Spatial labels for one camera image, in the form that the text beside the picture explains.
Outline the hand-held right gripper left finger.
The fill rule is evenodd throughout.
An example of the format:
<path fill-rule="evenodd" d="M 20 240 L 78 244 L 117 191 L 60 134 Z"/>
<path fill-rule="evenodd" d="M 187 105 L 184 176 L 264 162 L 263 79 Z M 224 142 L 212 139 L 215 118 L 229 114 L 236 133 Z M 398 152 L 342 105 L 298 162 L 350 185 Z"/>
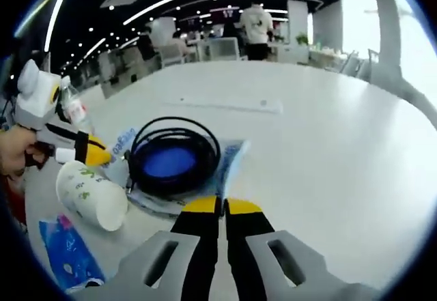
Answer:
<path fill-rule="evenodd" d="M 207 300 L 218 259 L 222 201 L 186 204 L 170 231 L 159 231 L 119 267 L 122 300 Z"/>

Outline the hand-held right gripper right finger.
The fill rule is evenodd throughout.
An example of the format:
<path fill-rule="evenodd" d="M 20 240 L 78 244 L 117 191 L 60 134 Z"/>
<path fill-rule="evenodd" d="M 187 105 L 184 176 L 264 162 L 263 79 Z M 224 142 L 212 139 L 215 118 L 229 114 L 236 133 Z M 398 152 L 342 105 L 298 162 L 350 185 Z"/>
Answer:
<path fill-rule="evenodd" d="M 275 230 L 261 208 L 225 202 L 227 259 L 240 300 L 377 300 L 376 289 L 331 274 L 324 257 L 286 230 Z"/>

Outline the person's left hand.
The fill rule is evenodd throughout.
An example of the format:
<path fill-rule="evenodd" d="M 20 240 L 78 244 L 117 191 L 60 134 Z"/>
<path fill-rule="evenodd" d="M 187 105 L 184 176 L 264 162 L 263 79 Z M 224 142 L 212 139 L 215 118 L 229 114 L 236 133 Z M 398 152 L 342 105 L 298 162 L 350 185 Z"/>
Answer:
<path fill-rule="evenodd" d="M 1 174 L 13 179 L 20 177 L 26 167 L 25 154 L 43 163 L 44 153 L 36 147 L 36 134 L 32 130 L 13 126 L 1 131 Z"/>

